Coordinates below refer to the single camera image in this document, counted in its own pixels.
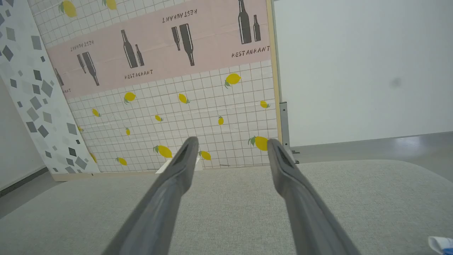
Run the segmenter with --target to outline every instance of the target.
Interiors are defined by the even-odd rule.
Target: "gray floor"
[[[53,180],[49,172],[46,172],[0,197],[0,218],[59,183]]]
[[[394,159],[422,166],[453,182],[453,132],[293,149],[300,152],[294,154],[294,158],[300,163]],[[0,218],[55,185],[58,185],[58,182],[55,182],[47,172],[0,197]]]
[[[300,163],[394,159],[431,170],[453,182],[453,132],[414,137],[292,147]]]

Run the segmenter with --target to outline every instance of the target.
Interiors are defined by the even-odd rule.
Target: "bottle illustration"
[[[129,40],[127,39],[126,32],[121,30],[121,35],[123,36],[123,47],[124,53],[126,54],[127,62],[129,63],[130,68],[137,67],[137,60],[135,59],[134,50],[132,49],[132,45],[130,44]]]
[[[83,56],[83,60],[85,60],[85,63],[87,64],[88,72],[91,74],[91,76],[93,76],[96,86],[99,86],[99,81],[97,80],[97,76],[96,76],[96,68],[94,67],[94,62],[91,59],[90,53],[84,52],[84,53],[82,53],[82,56]]]
[[[174,42],[176,43],[176,47],[178,48],[178,51],[181,50],[179,47],[179,35],[178,35],[178,28],[177,27],[172,27],[171,31],[173,32],[173,39]]]
[[[63,80],[61,79],[61,76],[58,73],[57,69],[55,69],[55,73],[57,74],[57,80],[60,83],[60,86],[64,86]]]
[[[135,45],[135,48],[137,49],[137,58],[139,60],[139,64],[140,64],[140,66],[144,66],[145,64],[143,63],[143,57],[142,57],[141,52],[139,50],[139,46]]]
[[[179,30],[181,31],[181,38],[183,40],[184,50],[189,56],[190,65],[194,66],[195,63],[193,61],[193,42],[192,37],[190,35],[189,24],[183,24],[179,26]]]
[[[260,32],[260,24],[258,24],[258,20],[256,19],[256,15],[253,15],[253,35],[255,37],[255,42],[261,41],[261,32]]]
[[[244,7],[244,0],[239,0],[239,16],[237,17],[239,23],[239,34],[241,35],[241,43],[248,44],[252,42],[252,35],[250,33],[249,15]]]
[[[77,59],[79,60],[79,64],[80,64],[80,66],[82,67],[83,72],[84,72],[84,73],[87,73],[87,72],[85,71],[85,65],[83,64],[82,57],[80,56],[80,54],[77,54]]]

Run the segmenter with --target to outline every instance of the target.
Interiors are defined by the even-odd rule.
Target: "white wall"
[[[0,190],[45,167],[0,78]]]
[[[291,146],[453,131],[453,1],[282,0]]]

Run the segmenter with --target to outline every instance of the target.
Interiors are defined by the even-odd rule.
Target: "gray upholstered cushion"
[[[453,237],[453,183],[398,161],[300,165],[363,255],[430,254]],[[2,254],[99,254],[156,175],[69,181],[0,220]],[[294,254],[269,167],[195,172],[170,254]]]

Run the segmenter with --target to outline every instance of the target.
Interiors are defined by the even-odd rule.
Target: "lemon pattern wallpaper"
[[[44,46],[188,0],[28,0]],[[277,138],[269,60],[68,99],[101,172],[155,171],[184,140],[199,139],[204,168],[268,164]]]

